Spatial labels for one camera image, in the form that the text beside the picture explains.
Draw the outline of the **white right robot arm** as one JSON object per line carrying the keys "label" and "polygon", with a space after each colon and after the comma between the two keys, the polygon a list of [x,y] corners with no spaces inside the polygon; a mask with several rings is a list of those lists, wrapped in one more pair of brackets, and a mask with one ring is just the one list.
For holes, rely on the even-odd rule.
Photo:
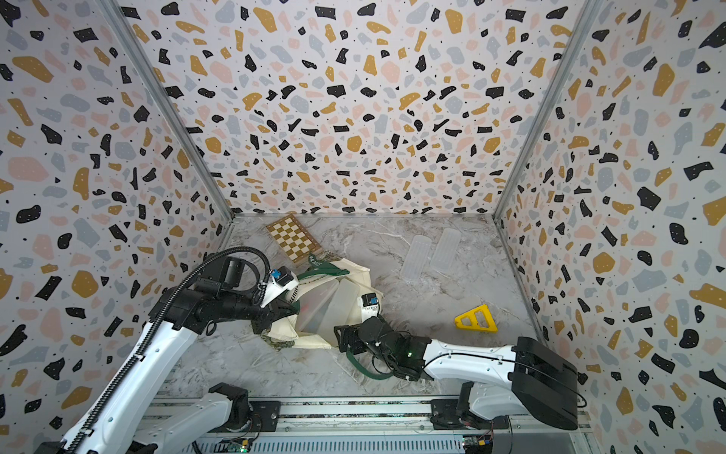
{"label": "white right robot arm", "polygon": [[371,354],[389,372],[375,378],[416,382],[462,382],[458,418],[465,426],[514,414],[529,414],[564,431],[579,427],[577,368],[533,338],[503,347],[448,344],[396,331],[382,317],[334,328],[338,349],[365,374],[357,355]]}

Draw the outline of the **translucent plastic box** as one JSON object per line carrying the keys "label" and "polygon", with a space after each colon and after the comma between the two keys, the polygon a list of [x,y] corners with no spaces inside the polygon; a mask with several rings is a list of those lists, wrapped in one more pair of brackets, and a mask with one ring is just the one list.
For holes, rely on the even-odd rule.
{"label": "translucent plastic box", "polygon": [[357,304],[361,287],[342,278],[316,284],[300,299],[300,312],[295,328],[304,333],[320,333],[345,323]]}

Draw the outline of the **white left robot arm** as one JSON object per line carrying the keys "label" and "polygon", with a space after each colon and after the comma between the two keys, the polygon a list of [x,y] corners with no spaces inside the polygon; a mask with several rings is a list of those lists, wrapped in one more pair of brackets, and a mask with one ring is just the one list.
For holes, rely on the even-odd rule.
{"label": "white left robot arm", "polygon": [[136,431],[171,369],[202,334],[218,323],[249,321],[256,334],[297,310],[284,297],[259,306],[243,292],[219,294],[174,288],[154,306],[139,342],[100,397],[57,442],[39,453],[163,453],[195,442],[211,429],[251,429],[248,391],[219,383],[189,412],[149,436]]}

